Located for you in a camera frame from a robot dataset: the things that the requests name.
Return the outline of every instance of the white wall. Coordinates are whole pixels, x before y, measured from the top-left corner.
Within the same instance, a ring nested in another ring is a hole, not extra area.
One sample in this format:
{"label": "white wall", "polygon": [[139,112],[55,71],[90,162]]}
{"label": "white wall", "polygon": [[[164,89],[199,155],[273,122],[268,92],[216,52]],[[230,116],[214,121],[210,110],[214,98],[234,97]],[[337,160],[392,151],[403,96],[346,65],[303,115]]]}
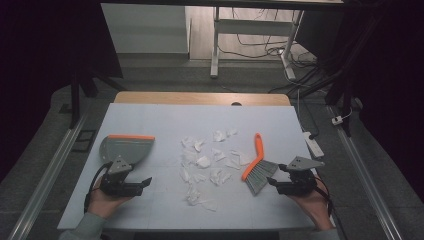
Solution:
{"label": "white wall", "polygon": [[188,53],[185,6],[102,3],[117,53]]}

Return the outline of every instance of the table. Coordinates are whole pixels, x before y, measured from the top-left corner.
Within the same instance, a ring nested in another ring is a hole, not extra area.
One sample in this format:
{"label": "table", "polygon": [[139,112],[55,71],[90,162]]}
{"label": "table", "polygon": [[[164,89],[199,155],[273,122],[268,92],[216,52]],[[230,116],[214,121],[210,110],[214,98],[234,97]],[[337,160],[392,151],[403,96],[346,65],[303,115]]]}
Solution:
{"label": "table", "polygon": [[[228,105],[233,102],[243,106]],[[286,196],[278,195],[274,187],[267,185],[257,196],[252,196],[246,183],[240,179],[243,168],[228,168],[223,161],[212,160],[210,169],[191,169],[193,174],[203,173],[207,178],[208,171],[217,168],[232,174],[231,179],[219,187],[209,179],[197,185],[205,198],[215,201],[216,211],[187,204],[188,185],[179,176],[181,165],[178,155],[183,150],[180,140],[186,135],[206,139],[201,151],[205,155],[216,147],[226,153],[237,149],[248,156],[255,156],[253,136],[260,132],[267,160],[288,163],[296,155],[310,158],[294,108],[288,105],[284,95],[119,93],[106,113],[58,228],[72,229],[82,218],[84,195],[101,165],[98,154],[100,142],[112,132],[154,135],[156,141],[147,158],[136,165],[127,177],[127,182],[140,181],[141,176],[153,177],[152,184],[140,197],[121,206],[106,224],[106,229],[249,231],[313,228],[313,223],[302,210]],[[224,142],[210,140],[213,130],[231,127],[237,127],[237,135]],[[289,181],[288,174],[282,171],[274,177]]]}

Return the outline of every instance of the brush bristles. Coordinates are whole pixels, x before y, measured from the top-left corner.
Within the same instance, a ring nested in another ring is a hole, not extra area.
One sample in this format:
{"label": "brush bristles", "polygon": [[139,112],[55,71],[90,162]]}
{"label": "brush bristles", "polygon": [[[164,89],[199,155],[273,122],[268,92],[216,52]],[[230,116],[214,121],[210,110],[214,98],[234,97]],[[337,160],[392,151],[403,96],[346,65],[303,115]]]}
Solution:
{"label": "brush bristles", "polygon": [[278,164],[266,160],[262,160],[256,164],[246,178],[247,186],[253,195],[258,194],[265,187],[268,183],[267,177],[272,177],[277,169]]}

